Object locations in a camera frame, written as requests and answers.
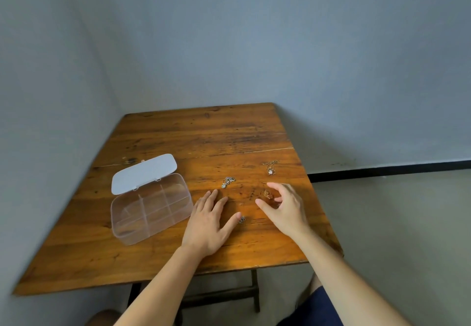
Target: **plastic storage box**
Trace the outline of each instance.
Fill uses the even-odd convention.
[[[113,234],[130,246],[188,218],[193,203],[185,180],[172,173],[177,163],[170,154],[121,170],[113,176],[111,203]]]

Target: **box lid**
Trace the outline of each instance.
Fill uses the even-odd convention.
[[[114,195],[137,189],[149,182],[161,179],[177,169],[172,154],[164,154],[123,169],[113,176],[111,192]]]

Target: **wood grain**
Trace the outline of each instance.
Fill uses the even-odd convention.
[[[303,197],[312,228],[341,252],[327,217],[272,103],[125,115],[81,182],[15,288],[18,295],[150,280],[181,243],[187,221],[133,246],[113,236],[113,174],[133,163],[172,153],[196,201],[218,188],[228,196],[221,225],[236,211],[246,222],[205,258],[197,273],[306,262],[292,240],[256,206],[267,181],[292,184]],[[262,162],[279,160],[269,176]],[[236,182],[226,189],[226,176]]]

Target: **left hand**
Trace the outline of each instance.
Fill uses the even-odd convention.
[[[200,252],[201,258],[214,254],[229,238],[242,217],[242,213],[237,212],[220,229],[219,220],[222,207],[228,198],[223,197],[214,204],[217,195],[218,190],[216,189],[212,193],[208,191],[195,203],[185,234],[183,234],[181,245],[195,248]]]

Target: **black baseboard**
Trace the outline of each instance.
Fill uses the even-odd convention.
[[[309,180],[314,182],[363,179],[365,177],[379,177],[392,175],[405,175],[409,173],[438,172],[471,169],[471,160],[453,162],[421,163],[417,165],[374,167],[370,169],[345,170],[334,172],[309,173]]]

